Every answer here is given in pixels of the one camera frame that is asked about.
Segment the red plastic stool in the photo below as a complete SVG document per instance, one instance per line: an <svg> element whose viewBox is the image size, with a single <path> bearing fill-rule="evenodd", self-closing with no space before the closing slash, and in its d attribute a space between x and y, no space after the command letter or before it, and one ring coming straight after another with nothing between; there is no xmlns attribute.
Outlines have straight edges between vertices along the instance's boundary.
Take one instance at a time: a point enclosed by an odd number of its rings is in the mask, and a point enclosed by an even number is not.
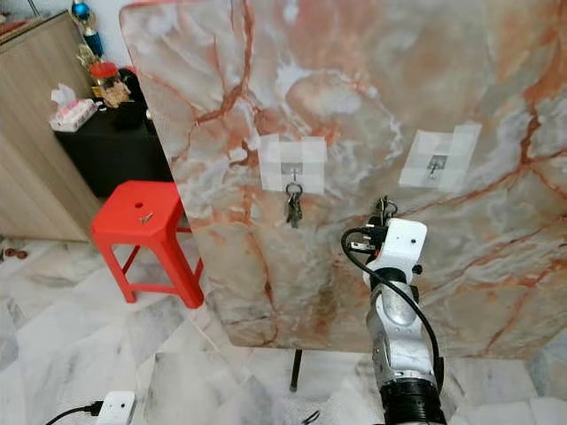
<svg viewBox="0 0 567 425"><path fill-rule="evenodd" d="M154 213L146 224L138 219ZM181 196L173 182L129 181L121 183L90 223L90 238L101 252L127 303L135 303L137 292L178 296L190 309L202 307L206 296L201 288L204 262L192 266L178 236L190 234L182 225L185 216ZM145 248L167 273L171 283L131 283L127 272L137 253Z"/></svg>

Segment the taped wall hook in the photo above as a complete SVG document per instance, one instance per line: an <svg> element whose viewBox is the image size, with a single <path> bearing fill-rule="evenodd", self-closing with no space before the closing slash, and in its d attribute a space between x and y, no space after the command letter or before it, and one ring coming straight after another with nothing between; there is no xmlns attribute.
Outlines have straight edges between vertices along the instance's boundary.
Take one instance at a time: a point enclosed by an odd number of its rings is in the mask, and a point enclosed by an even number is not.
<svg viewBox="0 0 567 425"><path fill-rule="evenodd" d="M288 141L279 134L262 135L259 142L260 187L283 193L292 183L305 194L323 194L327 142L323 137L305 136Z"/></svg>
<svg viewBox="0 0 567 425"><path fill-rule="evenodd" d="M469 172L482 126L465 124L451 133L417 131L400 173L400 187L433 188L457 193Z"/></svg>

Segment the blue gold ornament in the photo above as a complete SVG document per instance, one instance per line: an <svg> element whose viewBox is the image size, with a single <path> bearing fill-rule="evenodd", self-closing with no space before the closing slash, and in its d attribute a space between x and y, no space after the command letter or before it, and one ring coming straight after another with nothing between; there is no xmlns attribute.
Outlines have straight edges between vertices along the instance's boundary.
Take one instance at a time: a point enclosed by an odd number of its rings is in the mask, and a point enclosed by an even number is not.
<svg viewBox="0 0 567 425"><path fill-rule="evenodd" d="M97 14L90 8L88 1L72 0L67 12L73 23L80 29L82 40L88 45L90 52L97 59L102 59L105 49L103 49L100 33L97 31Z"/></svg>

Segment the black board stand leg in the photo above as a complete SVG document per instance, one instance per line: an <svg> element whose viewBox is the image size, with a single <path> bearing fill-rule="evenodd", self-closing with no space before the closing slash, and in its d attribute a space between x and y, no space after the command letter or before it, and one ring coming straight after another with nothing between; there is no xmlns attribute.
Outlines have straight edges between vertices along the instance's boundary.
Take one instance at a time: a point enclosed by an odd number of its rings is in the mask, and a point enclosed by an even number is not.
<svg viewBox="0 0 567 425"><path fill-rule="evenodd" d="M289 392L291 393L299 391L299 376L303 355L304 351L296 349L296 351L294 351L294 356L292 356L291 375L289 375Z"/></svg>

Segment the white power strip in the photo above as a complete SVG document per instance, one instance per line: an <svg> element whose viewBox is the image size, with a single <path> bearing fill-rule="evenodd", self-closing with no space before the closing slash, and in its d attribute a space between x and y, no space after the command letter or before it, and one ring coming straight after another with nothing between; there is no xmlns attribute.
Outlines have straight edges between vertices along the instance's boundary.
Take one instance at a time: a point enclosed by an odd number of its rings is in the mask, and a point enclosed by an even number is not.
<svg viewBox="0 0 567 425"><path fill-rule="evenodd" d="M98 405L93 425L131 425L135 408L134 391L110 391Z"/></svg>

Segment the dark hanging key bunch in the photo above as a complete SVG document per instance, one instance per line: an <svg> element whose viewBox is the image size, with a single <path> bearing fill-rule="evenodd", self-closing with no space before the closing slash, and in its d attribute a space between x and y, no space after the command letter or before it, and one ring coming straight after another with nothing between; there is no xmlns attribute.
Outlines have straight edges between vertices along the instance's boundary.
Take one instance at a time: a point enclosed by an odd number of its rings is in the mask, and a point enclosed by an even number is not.
<svg viewBox="0 0 567 425"><path fill-rule="evenodd" d="M292 229L297 229L300 220L303 219L301 196L304 194L304 188L298 182L288 182L284 187L284 193L288 196L286 221L291 224Z"/></svg>

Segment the black low cabinet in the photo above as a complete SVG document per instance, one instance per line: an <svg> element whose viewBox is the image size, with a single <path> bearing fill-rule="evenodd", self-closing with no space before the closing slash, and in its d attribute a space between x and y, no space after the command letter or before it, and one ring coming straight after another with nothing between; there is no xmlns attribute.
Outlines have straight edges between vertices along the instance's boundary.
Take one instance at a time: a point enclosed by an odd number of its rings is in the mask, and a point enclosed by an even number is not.
<svg viewBox="0 0 567 425"><path fill-rule="evenodd" d="M54 134L89 189L106 198L128 181L172 182L157 129L144 103L97 111L76 131Z"/></svg>

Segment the pink white tissue box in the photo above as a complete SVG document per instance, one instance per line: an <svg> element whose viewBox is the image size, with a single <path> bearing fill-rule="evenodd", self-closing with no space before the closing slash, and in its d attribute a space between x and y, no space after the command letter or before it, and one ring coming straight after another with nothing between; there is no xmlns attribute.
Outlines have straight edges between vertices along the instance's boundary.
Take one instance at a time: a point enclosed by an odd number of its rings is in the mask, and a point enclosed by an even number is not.
<svg viewBox="0 0 567 425"><path fill-rule="evenodd" d="M97 112L98 105L93 98L79 98L72 88L62 84L51 92L51 101L56 103L56 110L49 118L53 131L74 133Z"/></svg>

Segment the black round figurine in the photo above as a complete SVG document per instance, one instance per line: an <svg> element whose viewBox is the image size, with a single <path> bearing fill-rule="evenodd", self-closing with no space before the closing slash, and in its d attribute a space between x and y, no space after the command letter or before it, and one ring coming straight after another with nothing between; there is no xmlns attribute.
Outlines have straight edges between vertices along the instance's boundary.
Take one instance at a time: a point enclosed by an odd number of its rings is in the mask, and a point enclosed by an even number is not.
<svg viewBox="0 0 567 425"><path fill-rule="evenodd" d="M144 94L139 85L137 73L130 67L122 67L119 69L119 77L128 90L130 100L138 103L144 102Z"/></svg>

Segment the light wooden cabinet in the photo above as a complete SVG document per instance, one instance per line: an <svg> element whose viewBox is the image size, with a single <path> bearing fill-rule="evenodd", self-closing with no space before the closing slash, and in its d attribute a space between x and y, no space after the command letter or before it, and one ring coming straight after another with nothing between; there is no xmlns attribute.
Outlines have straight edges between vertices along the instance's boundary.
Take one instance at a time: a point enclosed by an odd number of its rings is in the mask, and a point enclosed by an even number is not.
<svg viewBox="0 0 567 425"><path fill-rule="evenodd" d="M0 44L0 229L12 238L89 239L100 202L62 150L49 120L64 84L89 95L80 36L63 12L4 34Z"/></svg>

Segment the orange veined marble board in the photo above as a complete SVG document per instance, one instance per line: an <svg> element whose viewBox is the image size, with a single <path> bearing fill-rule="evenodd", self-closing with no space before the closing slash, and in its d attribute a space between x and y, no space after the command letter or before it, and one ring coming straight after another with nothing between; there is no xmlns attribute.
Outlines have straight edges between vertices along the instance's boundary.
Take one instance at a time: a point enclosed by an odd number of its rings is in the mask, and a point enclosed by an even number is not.
<svg viewBox="0 0 567 425"><path fill-rule="evenodd" d="M428 227L445 355L528 358L567 328L567 0L147 0L119 26L232 344L367 351L339 239L382 196ZM400 187L417 131L465 124L462 189ZM260 187L272 134L327 143L297 229Z"/></svg>

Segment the red lidded clear jar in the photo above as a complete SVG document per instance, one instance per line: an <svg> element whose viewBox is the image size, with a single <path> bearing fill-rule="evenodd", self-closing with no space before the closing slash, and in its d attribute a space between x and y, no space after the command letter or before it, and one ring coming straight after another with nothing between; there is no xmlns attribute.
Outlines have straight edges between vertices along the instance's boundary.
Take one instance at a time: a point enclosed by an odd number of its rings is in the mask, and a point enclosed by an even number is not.
<svg viewBox="0 0 567 425"><path fill-rule="evenodd" d="M93 80L93 94L102 100L105 108L119 108L122 103L131 102L129 88L121 79L119 68L113 62L93 62L88 70Z"/></svg>

